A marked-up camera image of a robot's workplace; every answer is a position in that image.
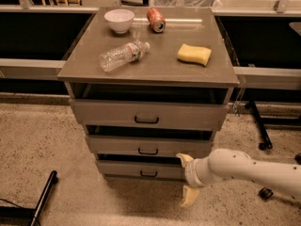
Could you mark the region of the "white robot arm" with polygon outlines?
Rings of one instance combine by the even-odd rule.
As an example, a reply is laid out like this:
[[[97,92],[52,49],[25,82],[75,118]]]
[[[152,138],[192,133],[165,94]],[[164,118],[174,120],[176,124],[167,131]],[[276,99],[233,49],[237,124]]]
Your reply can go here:
[[[301,166],[252,159],[247,153],[213,150],[207,157],[193,158],[178,153],[187,182],[182,190],[182,207],[189,207],[205,186],[226,180],[249,181],[301,201]]]

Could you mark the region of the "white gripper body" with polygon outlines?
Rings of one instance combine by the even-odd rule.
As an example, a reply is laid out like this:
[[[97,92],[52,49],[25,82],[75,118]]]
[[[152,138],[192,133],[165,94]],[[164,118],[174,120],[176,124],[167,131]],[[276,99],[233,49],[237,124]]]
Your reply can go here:
[[[193,159],[185,167],[185,178],[191,187],[209,186],[220,181],[209,167],[209,159]]]

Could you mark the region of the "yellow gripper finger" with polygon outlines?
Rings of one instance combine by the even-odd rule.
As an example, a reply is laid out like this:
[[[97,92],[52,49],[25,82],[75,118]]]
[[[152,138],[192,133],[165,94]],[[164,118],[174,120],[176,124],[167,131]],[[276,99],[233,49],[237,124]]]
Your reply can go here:
[[[181,160],[182,167],[185,168],[193,157],[185,153],[177,153],[176,156]]]
[[[182,188],[182,204],[181,207],[191,206],[199,195],[199,189],[184,185]]]

